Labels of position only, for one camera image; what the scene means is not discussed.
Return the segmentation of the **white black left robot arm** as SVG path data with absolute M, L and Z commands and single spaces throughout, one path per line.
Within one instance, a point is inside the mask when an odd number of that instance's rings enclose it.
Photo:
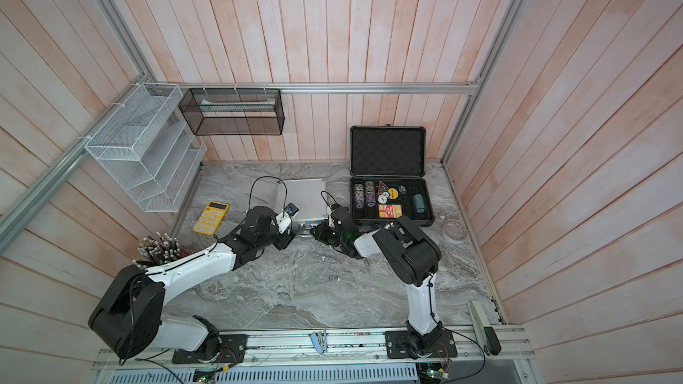
M 283 250 L 295 238 L 292 203 L 282 213 L 266 206 L 250 209 L 238 226 L 201 252 L 142 270 L 123 268 L 94 309 L 88 325 L 121 362 L 145 350 L 182 350 L 202 363 L 221 354 L 216 326 L 202 316 L 178 318 L 165 305 L 194 286 L 255 261 L 268 246 Z

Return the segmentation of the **silver aluminium poker case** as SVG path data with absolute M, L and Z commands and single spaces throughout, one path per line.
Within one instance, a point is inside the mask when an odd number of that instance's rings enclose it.
M 311 238 L 310 231 L 328 220 L 322 194 L 326 190 L 324 178 L 284 180 L 284 184 L 277 184 L 276 211 L 281 212 L 282 204 L 294 204 L 299 211 L 293 217 L 293 230 L 302 238 Z

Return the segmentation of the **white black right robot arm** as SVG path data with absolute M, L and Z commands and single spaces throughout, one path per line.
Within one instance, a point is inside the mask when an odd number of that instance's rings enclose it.
M 368 232 L 360 230 L 349 209 L 338 204 L 325 222 L 309 231 L 318 242 L 352 259 L 382 254 L 407 290 L 407 330 L 397 338 L 388 356 L 412 359 L 426 357 L 437 344 L 444 327 L 437 319 L 434 278 L 439 271 L 441 250 L 422 228 L 407 216 L 400 216 Z

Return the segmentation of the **dark grey poker case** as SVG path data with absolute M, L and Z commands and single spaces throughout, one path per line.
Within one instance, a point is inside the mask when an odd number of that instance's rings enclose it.
M 401 204 L 403 215 L 415 224 L 429 227 L 435 220 L 425 176 L 426 129 L 421 126 L 353 126 L 350 129 L 350 201 L 354 220 L 379 227 L 379 204 Z M 354 207 L 352 185 L 373 181 L 377 204 Z M 427 211 L 416 213 L 413 195 L 422 194 Z

